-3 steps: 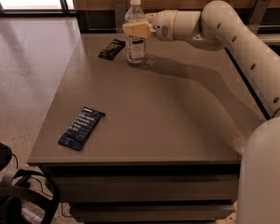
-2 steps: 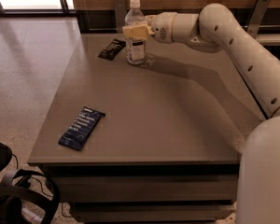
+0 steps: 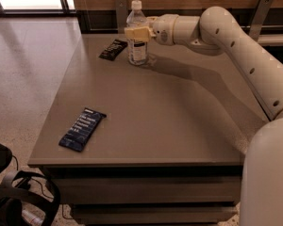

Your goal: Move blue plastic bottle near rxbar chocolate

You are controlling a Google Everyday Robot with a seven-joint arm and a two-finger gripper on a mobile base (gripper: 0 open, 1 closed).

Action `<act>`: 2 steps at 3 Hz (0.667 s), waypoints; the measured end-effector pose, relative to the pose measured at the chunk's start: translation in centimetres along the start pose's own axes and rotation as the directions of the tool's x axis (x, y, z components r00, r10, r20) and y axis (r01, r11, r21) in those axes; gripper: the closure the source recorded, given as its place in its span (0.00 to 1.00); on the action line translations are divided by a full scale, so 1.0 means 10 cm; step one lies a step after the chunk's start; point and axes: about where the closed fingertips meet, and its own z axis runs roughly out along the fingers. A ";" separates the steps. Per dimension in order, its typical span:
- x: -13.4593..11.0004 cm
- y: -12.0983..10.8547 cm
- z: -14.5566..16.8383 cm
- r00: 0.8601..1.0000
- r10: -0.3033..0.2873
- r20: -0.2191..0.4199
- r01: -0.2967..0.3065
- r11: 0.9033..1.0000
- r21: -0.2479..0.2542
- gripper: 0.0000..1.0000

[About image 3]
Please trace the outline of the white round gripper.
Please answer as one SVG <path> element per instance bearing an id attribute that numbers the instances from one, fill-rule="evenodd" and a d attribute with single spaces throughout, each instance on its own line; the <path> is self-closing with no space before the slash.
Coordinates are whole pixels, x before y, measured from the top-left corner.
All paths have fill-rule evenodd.
<path id="1" fill-rule="evenodd" d="M 149 16 L 147 22 L 152 24 L 141 27 L 126 27 L 125 36 L 130 40 L 148 42 L 155 38 L 156 42 L 161 45 L 174 45 L 174 26 L 178 18 L 177 14 L 164 14 L 162 16 Z"/>

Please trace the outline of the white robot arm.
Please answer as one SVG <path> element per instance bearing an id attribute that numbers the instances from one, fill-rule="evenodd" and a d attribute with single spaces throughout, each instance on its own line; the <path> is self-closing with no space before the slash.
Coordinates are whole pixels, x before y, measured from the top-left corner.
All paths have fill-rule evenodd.
<path id="1" fill-rule="evenodd" d="M 207 8 L 201 16 L 148 17 L 144 24 L 127 26 L 125 36 L 183 45 L 203 55 L 229 56 L 269 118 L 247 148 L 240 226 L 283 226 L 283 64 L 221 7 Z"/>

